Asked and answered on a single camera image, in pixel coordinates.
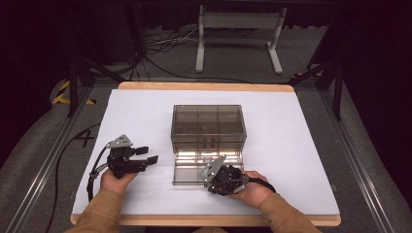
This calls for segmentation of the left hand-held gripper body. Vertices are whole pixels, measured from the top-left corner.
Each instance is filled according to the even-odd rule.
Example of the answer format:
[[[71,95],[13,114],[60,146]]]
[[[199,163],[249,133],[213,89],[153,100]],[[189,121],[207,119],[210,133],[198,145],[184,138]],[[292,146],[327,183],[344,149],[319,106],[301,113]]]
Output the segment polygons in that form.
[[[139,173],[146,170],[146,160],[131,160],[130,157],[136,155],[133,143],[126,135],[120,135],[110,142],[106,148],[110,150],[107,162],[114,175],[121,179],[127,174]]]

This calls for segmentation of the yellow black hazard tape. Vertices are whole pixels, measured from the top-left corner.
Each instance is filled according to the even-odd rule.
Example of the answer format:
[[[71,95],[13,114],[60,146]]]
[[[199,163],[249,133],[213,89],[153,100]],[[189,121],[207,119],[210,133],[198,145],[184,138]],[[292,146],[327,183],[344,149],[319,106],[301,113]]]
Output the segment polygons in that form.
[[[70,104],[71,100],[69,98],[64,98],[64,93],[69,88],[69,81],[65,81],[59,91],[57,92],[56,96],[51,101],[53,104]]]

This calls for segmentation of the white table mat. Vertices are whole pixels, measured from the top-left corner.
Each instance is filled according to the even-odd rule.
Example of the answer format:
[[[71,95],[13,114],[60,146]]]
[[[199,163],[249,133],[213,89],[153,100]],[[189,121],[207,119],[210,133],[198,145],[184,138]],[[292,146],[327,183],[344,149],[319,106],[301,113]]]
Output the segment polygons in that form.
[[[112,91],[89,164],[102,164],[110,141],[126,135],[134,146],[149,147],[158,158],[128,187],[126,215],[252,215],[255,209],[201,185],[172,183],[171,143],[176,105],[239,105],[247,139],[244,167],[268,178],[278,194],[306,215],[339,212],[298,99],[293,92],[120,90]]]

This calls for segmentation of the smoky clear drawer cabinet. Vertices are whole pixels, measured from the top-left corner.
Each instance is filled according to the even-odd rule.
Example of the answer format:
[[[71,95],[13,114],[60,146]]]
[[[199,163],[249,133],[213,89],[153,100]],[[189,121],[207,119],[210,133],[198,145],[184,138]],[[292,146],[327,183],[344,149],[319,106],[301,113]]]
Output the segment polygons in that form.
[[[240,105],[175,105],[171,142],[174,152],[242,151],[247,131]]]

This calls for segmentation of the person's left hand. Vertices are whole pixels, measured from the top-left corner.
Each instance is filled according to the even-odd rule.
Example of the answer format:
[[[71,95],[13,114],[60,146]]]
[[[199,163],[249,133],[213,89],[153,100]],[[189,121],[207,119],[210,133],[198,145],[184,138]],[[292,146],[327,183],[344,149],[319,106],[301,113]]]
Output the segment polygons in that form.
[[[106,170],[100,181],[100,187],[114,191],[118,194],[124,194],[128,185],[137,177],[137,173],[127,174],[121,179],[118,179],[114,173],[108,169]]]

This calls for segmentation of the black metal frame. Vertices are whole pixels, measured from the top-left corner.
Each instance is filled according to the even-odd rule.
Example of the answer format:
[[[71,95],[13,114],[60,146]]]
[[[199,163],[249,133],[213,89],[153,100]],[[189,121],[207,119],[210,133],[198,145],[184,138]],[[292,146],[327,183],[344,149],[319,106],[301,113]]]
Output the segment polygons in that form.
[[[314,77],[320,73],[320,77],[316,82],[316,88],[321,91],[327,91],[332,83],[334,83],[332,110],[337,120],[341,119],[340,107],[343,88],[343,75],[341,64],[336,61],[329,61],[324,64],[315,66],[303,74],[295,74],[288,82],[289,85],[296,85],[310,77]]]
[[[70,89],[70,110],[69,117],[72,117],[80,106],[80,97],[78,95],[78,81],[81,81],[84,87],[90,88],[95,84],[95,78],[91,69],[94,69],[105,77],[110,78],[116,83],[124,82],[124,78],[110,71],[103,65],[92,61],[83,56],[74,55],[69,62],[69,89]]]

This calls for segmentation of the aluminium floor rail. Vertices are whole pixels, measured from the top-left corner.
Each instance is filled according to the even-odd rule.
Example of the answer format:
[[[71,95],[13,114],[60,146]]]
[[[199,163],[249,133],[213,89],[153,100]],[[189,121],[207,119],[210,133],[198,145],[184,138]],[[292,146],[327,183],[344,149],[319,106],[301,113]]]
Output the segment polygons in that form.
[[[38,198],[40,197],[47,181],[52,173],[54,166],[56,165],[58,155],[62,152],[63,146],[68,140],[69,133],[75,124],[83,105],[92,92],[91,87],[85,87],[78,96],[78,106],[75,107],[70,116],[68,116],[56,136],[51,150],[44,159],[42,166],[37,171],[35,178],[32,180],[25,196],[19,205],[14,217],[9,223],[5,233],[20,233],[22,226],[26,223],[28,216],[34,208]]]
[[[366,205],[372,214],[372,217],[377,225],[379,232],[395,233],[395,230],[383,208],[375,185],[372,182],[370,176],[368,175],[366,169],[361,164],[361,161],[354,148],[354,145],[352,144],[349,134],[345,128],[345,125],[342,123],[341,120],[338,120],[335,116],[335,113],[332,108],[332,100],[330,99],[326,91],[320,91],[319,95],[324,106],[326,107],[326,111],[334,125],[338,137],[345,148],[347,160],[350,164],[355,179],[357,180],[357,183],[360,187],[360,192],[363,196],[363,199],[365,200]]]

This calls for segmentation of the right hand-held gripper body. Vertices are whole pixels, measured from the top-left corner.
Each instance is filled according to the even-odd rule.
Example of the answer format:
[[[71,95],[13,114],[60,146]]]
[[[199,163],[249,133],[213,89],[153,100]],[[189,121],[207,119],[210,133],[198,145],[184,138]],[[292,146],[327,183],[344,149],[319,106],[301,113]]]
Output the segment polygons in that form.
[[[226,156],[223,155],[206,165],[200,171],[200,178],[207,188],[212,184],[222,184],[225,186],[226,195],[237,194],[246,188],[249,177],[239,168],[232,165],[225,165]]]

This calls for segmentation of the grey metal stand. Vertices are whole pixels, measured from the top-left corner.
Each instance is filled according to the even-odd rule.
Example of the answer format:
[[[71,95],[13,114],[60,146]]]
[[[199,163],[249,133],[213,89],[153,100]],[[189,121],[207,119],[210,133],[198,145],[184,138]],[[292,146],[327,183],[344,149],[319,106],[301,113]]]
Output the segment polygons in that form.
[[[206,7],[199,7],[198,15],[198,46],[195,61],[195,72],[202,73],[205,57],[205,28],[224,29],[272,29],[274,34],[270,42],[266,43],[269,56],[277,75],[283,73],[276,48],[280,33],[287,15],[287,8],[282,8],[278,13],[222,13],[207,12]]]

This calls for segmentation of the person's right hand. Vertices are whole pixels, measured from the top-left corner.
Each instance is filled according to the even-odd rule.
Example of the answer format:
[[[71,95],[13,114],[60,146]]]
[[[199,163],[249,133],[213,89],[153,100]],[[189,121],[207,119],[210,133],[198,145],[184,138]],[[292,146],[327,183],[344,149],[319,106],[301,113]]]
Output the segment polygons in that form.
[[[240,200],[246,205],[256,209],[271,193],[272,191],[264,185],[259,183],[248,183],[245,189],[241,190],[237,194],[232,194],[231,198]]]

